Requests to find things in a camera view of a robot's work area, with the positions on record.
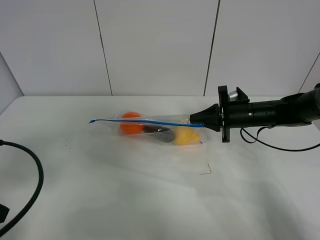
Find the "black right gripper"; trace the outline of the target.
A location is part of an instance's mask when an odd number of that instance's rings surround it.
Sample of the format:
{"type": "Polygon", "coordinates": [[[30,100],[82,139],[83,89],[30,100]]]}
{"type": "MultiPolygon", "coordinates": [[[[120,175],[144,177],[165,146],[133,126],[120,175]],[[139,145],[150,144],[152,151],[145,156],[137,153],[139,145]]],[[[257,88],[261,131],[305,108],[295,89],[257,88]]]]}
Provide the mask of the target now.
{"type": "Polygon", "coordinates": [[[239,88],[238,100],[229,101],[226,85],[218,87],[219,105],[214,104],[205,110],[191,114],[191,124],[203,125],[215,132],[222,131],[222,142],[230,142],[230,129],[244,128],[251,125],[253,107],[248,96],[239,88]]]}

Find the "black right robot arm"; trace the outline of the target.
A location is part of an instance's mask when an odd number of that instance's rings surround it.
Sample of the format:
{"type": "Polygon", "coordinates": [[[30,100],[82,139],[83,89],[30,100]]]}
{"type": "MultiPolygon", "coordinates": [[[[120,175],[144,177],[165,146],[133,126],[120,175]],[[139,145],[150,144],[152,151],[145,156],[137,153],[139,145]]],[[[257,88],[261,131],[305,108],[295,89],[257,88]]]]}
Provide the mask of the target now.
{"type": "Polygon", "coordinates": [[[218,87],[219,103],[191,114],[191,124],[221,132],[222,142],[230,142],[230,129],[249,127],[299,127],[320,119],[320,85],[309,92],[296,93],[279,100],[251,102],[237,87],[228,92],[218,87]]]}

